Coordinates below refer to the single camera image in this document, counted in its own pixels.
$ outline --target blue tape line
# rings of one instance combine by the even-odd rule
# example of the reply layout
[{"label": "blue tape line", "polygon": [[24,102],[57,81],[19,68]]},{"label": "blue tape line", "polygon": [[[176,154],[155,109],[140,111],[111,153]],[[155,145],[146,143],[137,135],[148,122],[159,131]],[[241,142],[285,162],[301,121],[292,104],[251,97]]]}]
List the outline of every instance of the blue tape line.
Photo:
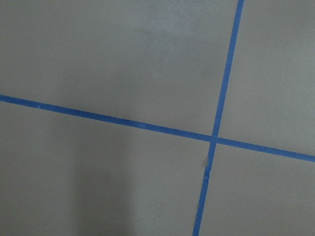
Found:
[{"label": "blue tape line", "polygon": [[208,152],[208,165],[205,168],[205,173],[204,173],[204,177],[202,181],[202,187],[201,187],[201,192],[200,192],[200,197],[199,197],[199,205],[198,205],[197,215],[195,218],[194,228],[192,231],[192,236],[198,236],[199,231],[200,231],[202,214],[203,214],[203,209],[205,206],[205,201],[206,201],[206,196],[207,196],[207,191],[208,191],[208,186],[209,186],[211,168],[212,168],[217,140],[218,140],[218,134],[219,134],[221,118],[223,114],[228,81],[230,78],[230,73],[231,73],[231,68],[232,68],[237,33],[238,33],[240,21],[241,21],[243,5],[244,5],[244,0],[239,0],[236,7],[232,34],[231,34],[230,44],[228,48],[228,53],[227,53],[227,58],[226,58],[226,63],[225,63],[225,68],[224,68],[224,75],[223,75],[223,80],[222,80],[222,85],[221,85],[221,91],[220,91],[219,101],[218,101],[218,106],[217,106],[217,112],[216,112],[215,122],[213,125],[213,130],[212,130],[212,138],[211,138],[211,143],[210,143],[209,152]]},{"label": "blue tape line", "polygon": [[[0,101],[13,103],[13,104],[21,105],[21,106],[38,108],[38,109],[47,110],[47,111],[63,113],[67,115],[96,119],[96,120],[100,120],[104,122],[111,122],[115,124],[121,124],[121,125],[141,128],[141,129],[147,129],[147,130],[152,130],[155,132],[161,132],[161,133],[166,133],[166,134],[171,134],[171,135],[176,135],[176,136],[181,136],[181,137],[187,137],[187,138],[202,140],[206,142],[210,142],[211,140],[210,135],[204,135],[204,134],[198,134],[198,133],[193,133],[193,132],[179,130],[179,129],[167,128],[163,126],[147,124],[147,123],[132,121],[128,119],[121,119],[121,118],[115,118],[115,117],[110,117],[110,116],[105,116],[105,115],[99,115],[99,114],[95,114],[91,112],[84,112],[84,111],[75,110],[75,109],[66,108],[66,107],[54,106],[54,105],[49,105],[49,104],[40,103],[40,102],[33,102],[33,101],[20,99],[16,97],[0,95]],[[304,160],[304,161],[315,162],[315,156],[306,155],[306,154],[302,154],[298,152],[286,151],[282,149],[276,149],[273,147],[265,147],[265,146],[249,144],[245,142],[239,142],[239,141],[224,139],[224,138],[218,138],[217,143],[222,144],[222,145],[236,147],[236,148],[249,149],[249,150],[274,154],[274,155],[291,157],[291,158]]]},{"label": "blue tape line", "polygon": [[304,160],[304,161],[315,162],[315,156],[297,153],[293,151],[286,151],[286,150],[277,149],[273,147],[265,147],[265,146],[260,146],[256,144],[249,144],[249,143],[239,142],[239,141],[230,140],[230,139],[218,138],[218,144],[223,144],[223,145],[228,145],[228,146],[243,148],[243,149],[248,149],[248,150],[260,151],[260,152],[265,152],[265,153],[279,155],[279,156],[291,157],[294,159],[299,159],[299,160]]},{"label": "blue tape line", "polygon": [[176,136],[197,139],[197,140],[202,140],[202,141],[207,141],[207,142],[211,140],[210,135],[198,134],[194,132],[184,131],[180,129],[173,129],[173,128],[163,127],[159,125],[154,125],[154,124],[142,123],[142,122],[133,121],[129,119],[110,117],[110,116],[100,115],[100,114],[96,114],[92,112],[85,112],[85,111],[80,111],[76,109],[50,105],[46,103],[34,102],[34,101],[29,101],[29,100],[25,100],[21,98],[5,96],[1,94],[0,94],[0,101],[27,106],[27,107],[38,108],[38,109],[52,111],[52,112],[68,114],[68,115],[77,116],[77,117],[84,117],[84,118],[89,118],[89,119],[96,119],[100,121],[110,122],[114,124],[121,124],[121,125],[151,130],[151,131],[165,133],[165,134],[172,134]]}]

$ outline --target gray painted surface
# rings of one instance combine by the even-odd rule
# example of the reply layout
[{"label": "gray painted surface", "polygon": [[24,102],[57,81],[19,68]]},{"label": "gray painted surface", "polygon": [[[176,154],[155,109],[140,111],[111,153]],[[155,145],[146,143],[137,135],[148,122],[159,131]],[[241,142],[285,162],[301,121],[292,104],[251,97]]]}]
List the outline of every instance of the gray painted surface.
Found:
[{"label": "gray painted surface", "polygon": [[218,145],[200,236],[313,236],[315,163]]},{"label": "gray painted surface", "polygon": [[0,235],[192,232],[208,143],[0,106]]},{"label": "gray painted surface", "polygon": [[245,2],[220,137],[315,155],[314,12]]},{"label": "gray painted surface", "polygon": [[[0,94],[210,134],[235,7],[2,0]],[[220,137],[315,155],[314,12],[245,1]],[[208,143],[5,103],[0,130],[0,235],[191,235]],[[200,235],[314,235],[314,173],[218,145]]]},{"label": "gray painted surface", "polygon": [[0,93],[208,134],[235,8],[2,0]]}]

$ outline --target blue painter's tape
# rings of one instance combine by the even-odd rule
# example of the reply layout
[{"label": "blue painter's tape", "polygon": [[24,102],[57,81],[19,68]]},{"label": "blue painter's tape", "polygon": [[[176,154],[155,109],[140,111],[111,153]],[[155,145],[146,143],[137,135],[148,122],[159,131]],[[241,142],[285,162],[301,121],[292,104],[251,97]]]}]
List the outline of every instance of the blue painter's tape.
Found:
[{"label": "blue painter's tape", "polygon": [[294,159],[299,159],[299,160],[304,160],[304,161],[315,162],[315,156],[301,154],[301,153],[297,153],[293,151],[286,151],[286,150],[277,149],[273,147],[265,147],[265,146],[249,144],[249,143],[223,139],[223,138],[218,138],[218,144],[228,145],[228,146],[237,147],[237,148],[244,148],[248,150],[260,151],[260,152],[265,152],[265,153],[279,155],[279,156],[291,157]]},{"label": "blue painter's tape", "polygon": [[211,168],[212,168],[213,159],[214,159],[214,155],[216,151],[218,134],[219,134],[220,124],[221,124],[221,118],[222,118],[222,113],[223,113],[223,108],[224,108],[228,81],[230,78],[230,73],[231,73],[231,68],[232,68],[237,33],[238,33],[239,24],[241,21],[243,5],[244,5],[244,0],[239,0],[236,7],[234,23],[233,23],[232,33],[231,33],[231,39],[230,39],[230,44],[228,48],[228,53],[227,53],[227,58],[226,58],[226,63],[225,63],[225,68],[224,68],[224,75],[223,75],[223,80],[222,80],[222,85],[221,85],[221,91],[220,91],[219,101],[218,101],[218,106],[217,106],[217,112],[216,112],[215,122],[213,125],[213,130],[212,130],[212,138],[211,138],[211,143],[210,143],[209,152],[208,152],[208,165],[205,168],[205,173],[204,173],[200,197],[199,197],[199,205],[198,205],[198,210],[197,210],[197,214],[195,218],[194,228],[192,231],[192,236],[198,236],[199,231],[200,231],[202,214],[203,214],[203,209],[205,206],[209,179],[210,179],[210,174],[211,174]]},{"label": "blue painter's tape", "polygon": [[0,101],[27,106],[27,107],[38,108],[38,109],[52,111],[52,112],[68,114],[68,115],[77,116],[77,117],[96,119],[96,120],[105,121],[105,122],[114,123],[114,124],[121,124],[121,125],[136,127],[140,129],[152,130],[155,132],[172,134],[172,135],[191,138],[191,139],[203,140],[207,142],[211,140],[210,135],[198,134],[198,133],[184,131],[180,129],[173,129],[173,128],[163,127],[159,125],[142,123],[142,122],[133,121],[129,119],[110,117],[110,116],[100,115],[100,114],[96,114],[92,112],[85,112],[85,111],[80,111],[76,109],[50,105],[46,103],[29,101],[29,100],[25,100],[21,98],[16,98],[16,97],[0,95]]}]

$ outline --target tape strip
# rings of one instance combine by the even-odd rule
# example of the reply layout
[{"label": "tape strip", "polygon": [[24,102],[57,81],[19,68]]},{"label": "tape strip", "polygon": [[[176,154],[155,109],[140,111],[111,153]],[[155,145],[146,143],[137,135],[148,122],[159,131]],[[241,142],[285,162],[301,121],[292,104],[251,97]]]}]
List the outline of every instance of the tape strip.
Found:
[{"label": "tape strip", "polygon": [[200,231],[202,214],[203,214],[203,209],[205,206],[205,201],[206,201],[206,196],[207,196],[207,191],[208,191],[208,186],[209,186],[212,163],[213,163],[213,159],[214,159],[214,155],[216,151],[220,123],[221,123],[221,118],[223,114],[228,81],[230,78],[230,73],[231,73],[231,68],[232,68],[237,33],[238,33],[240,21],[241,21],[243,5],[244,5],[244,0],[239,0],[236,7],[232,34],[231,34],[230,44],[228,48],[228,53],[227,53],[227,58],[226,58],[226,63],[225,63],[225,68],[224,68],[224,75],[223,75],[223,80],[222,80],[222,85],[221,85],[221,91],[220,91],[220,96],[219,96],[219,101],[218,101],[218,106],[217,106],[216,118],[213,125],[212,138],[211,138],[211,143],[210,143],[209,152],[208,152],[208,165],[205,168],[205,172],[203,176],[202,187],[201,187],[201,192],[200,192],[200,197],[199,197],[199,205],[198,205],[198,210],[197,210],[197,214],[195,218],[194,228],[192,231],[192,236],[198,236],[199,231]]},{"label": "tape strip", "polygon": [[[152,130],[155,132],[166,133],[166,134],[171,134],[171,135],[176,135],[176,136],[181,136],[181,137],[187,137],[187,138],[202,140],[206,142],[210,142],[211,140],[210,135],[204,135],[204,134],[198,134],[198,133],[193,133],[193,132],[179,130],[179,129],[167,128],[163,126],[142,123],[142,122],[137,122],[137,121],[128,120],[128,119],[121,119],[121,118],[115,118],[115,117],[110,117],[110,116],[105,116],[105,115],[99,115],[96,113],[84,112],[84,111],[80,111],[76,109],[54,106],[54,105],[50,105],[46,103],[33,102],[33,101],[20,99],[16,97],[0,95],[0,101],[13,103],[13,104],[21,105],[21,106],[38,108],[38,109],[52,111],[52,112],[63,113],[63,114],[72,115],[72,116],[96,119],[96,120],[100,120],[104,122],[111,122],[115,124],[121,124],[121,125],[131,126],[131,127],[140,128],[140,129],[147,129],[147,130]],[[217,143],[222,144],[222,145],[236,147],[236,148],[249,149],[249,150],[274,154],[274,155],[291,157],[291,158],[304,160],[304,161],[315,162],[315,156],[302,154],[298,152],[286,151],[286,150],[277,149],[273,147],[265,147],[265,146],[239,142],[239,141],[224,139],[224,138],[218,138]]]},{"label": "tape strip", "polygon": [[121,124],[125,126],[151,130],[151,131],[160,132],[164,134],[171,134],[171,135],[176,135],[176,136],[181,136],[181,137],[186,137],[186,138],[191,138],[191,139],[197,139],[197,140],[202,140],[202,141],[207,141],[207,142],[211,140],[210,135],[198,134],[194,132],[184,131],[180,129],[173,129],[173,128],[138,122],[138,121],[129,120],[129,119],[110,117],[110,116],[100,115],[100,114],[96,114],[92,112],[84,112],[84,111],[80,111],[76,109],[60,107],[60,106],[55,106],[55,105],[46,104],[46,103],[34,102],[34,101],[25,100],[25,99],[16,98],[16,97],[0,95],[0,101],[27,106],[27,107],[38,108],[38,109],[52,111],[52,112],[63,113],[63,114],[72,115],[76,117],[84,117],[84,118],[95,119],[95,120],[105,121],[105,122],[114,123],[114,124]]},{"label": "tape strip", "polygon": [[315,162],[315,156],[297,153],[293,151],[286,151],[286,150],[277,149],[273,147],[265,147],[265,146],[260,146],[256,144],[249,144],[249,143],[239,142],[239,141],[230,140],[230,139],[218,138],[218,144],[228,145],[228,146],[232,146],[236,148],[260,151],[260,152],[265,152],[265,153],[279,155],[279,156],[291,157],[294,159],[299,159],[299,160],[304,160],[304,161]]}]

